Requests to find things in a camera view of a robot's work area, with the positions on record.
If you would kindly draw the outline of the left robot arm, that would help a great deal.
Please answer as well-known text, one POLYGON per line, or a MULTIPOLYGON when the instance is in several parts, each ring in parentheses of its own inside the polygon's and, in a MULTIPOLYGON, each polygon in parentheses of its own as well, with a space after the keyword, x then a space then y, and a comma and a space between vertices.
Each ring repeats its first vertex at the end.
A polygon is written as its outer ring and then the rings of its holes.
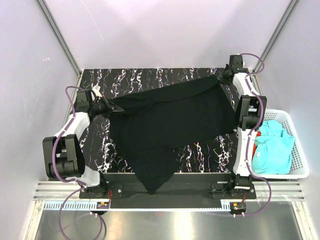
POLYGON ((79 140, 95 117, 108 118, 124 110, 102 95, 98 87, 79 88, 71 106, 71 113, 62 129, 42 141, 48 179, 80 185, 82 199, 121 199, 123 184, 108 182, 101 172, 88 167, 79 140))

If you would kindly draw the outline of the black t shirt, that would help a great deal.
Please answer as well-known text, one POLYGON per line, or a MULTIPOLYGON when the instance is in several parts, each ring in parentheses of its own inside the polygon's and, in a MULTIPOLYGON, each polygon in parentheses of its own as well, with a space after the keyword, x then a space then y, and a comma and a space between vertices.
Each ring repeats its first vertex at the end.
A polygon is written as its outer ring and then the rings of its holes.
POLYGON ((149 194, 179 170, 174 149, 231 133, 235 111, 214 75, 112 100, 109 117, 116 151, 149 194))

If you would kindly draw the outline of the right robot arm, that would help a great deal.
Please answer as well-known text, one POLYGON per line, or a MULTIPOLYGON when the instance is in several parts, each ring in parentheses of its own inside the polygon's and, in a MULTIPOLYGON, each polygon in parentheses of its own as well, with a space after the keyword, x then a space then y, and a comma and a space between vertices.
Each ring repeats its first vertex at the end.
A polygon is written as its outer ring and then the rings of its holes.
POLYGON ((227 183, 211 187, 212 197, 219 200, 243 200, 246 196, 255 198, 251 163, 255 138, 266 111, 267 98, 260 96, 255 89, 250 78, 251 73, 244 67, 243 56, 243 53, 231 55, 219 77, 222 84, 234 85, 240 94, 235 111, 238 144, 231 176, 227 183))

